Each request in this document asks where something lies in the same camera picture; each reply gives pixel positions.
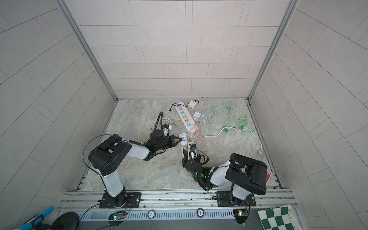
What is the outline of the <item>small blue-socket power strip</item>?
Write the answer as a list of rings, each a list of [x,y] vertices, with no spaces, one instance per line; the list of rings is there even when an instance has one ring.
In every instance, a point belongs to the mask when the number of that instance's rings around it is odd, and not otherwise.
[[[189,150],[189,147],[192,144],[189,134],[182,133],[179,135],[179,137],[181,138],[181,142],[179,143],[179,146],[184,150]]]

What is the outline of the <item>pink charger with cable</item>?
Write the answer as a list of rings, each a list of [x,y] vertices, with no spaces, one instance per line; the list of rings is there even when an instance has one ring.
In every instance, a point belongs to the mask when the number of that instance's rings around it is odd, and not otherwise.
[[[191,129],[191,131],[188,133],[190,140],[192,142],[199,142],[200,141],[200,135],[199,135],[199,130],[197,127],[197,124],[195,123],[193,128]]]

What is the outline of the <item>long multicolour power strip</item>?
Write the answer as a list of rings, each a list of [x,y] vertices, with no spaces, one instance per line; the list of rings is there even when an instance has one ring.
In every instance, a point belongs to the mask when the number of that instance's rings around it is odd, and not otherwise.
[[[199,103],[199,100],[191,100],[190,103],[193,103],[194,105]],[[194,108],[193,106],[185,105],[184,102],[175,103],[175,109],[183,122],[185,128],[187,129],[188,133],[194,133],[195,132],[195,121],[192,118],[191,114],[188,111],[188,108]]]

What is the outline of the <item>small white charger adapter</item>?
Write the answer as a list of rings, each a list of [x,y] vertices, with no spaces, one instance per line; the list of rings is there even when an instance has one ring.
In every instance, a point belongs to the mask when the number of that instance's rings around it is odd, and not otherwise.
[[[194,112],[194,114],[192,115],[194,120],[199,120],[201,117],[201,113],[200,112]]]

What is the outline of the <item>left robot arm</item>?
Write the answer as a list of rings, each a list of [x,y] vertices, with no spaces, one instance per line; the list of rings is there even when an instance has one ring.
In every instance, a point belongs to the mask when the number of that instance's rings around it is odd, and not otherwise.
[[[92,165],[90,169],[101,177],[105,186],[104,195],[98,200],[101,209],[117,209],[128,205],[129,197],[117,172],[126,157],[149,161],[182,141],[180,137],[170,136],[158,129],[150,134],[146,143],[125,140],[118,134],[109,134],[108,137],[88,155]]]

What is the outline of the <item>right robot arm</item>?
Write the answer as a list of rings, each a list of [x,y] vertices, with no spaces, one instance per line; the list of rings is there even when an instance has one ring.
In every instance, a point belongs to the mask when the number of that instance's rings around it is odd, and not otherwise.
[[[198,153],[195,144],[182,148],[182,152],[182,166],[206,192],[224,183],[232,183],[230,191],[220,191],[212,197],[218,206],[248,208],[256,205],[254,195],[266,194],[267,165],[264,162],[233,153],[224,164],[205,167],[209,157],[203,152]]]

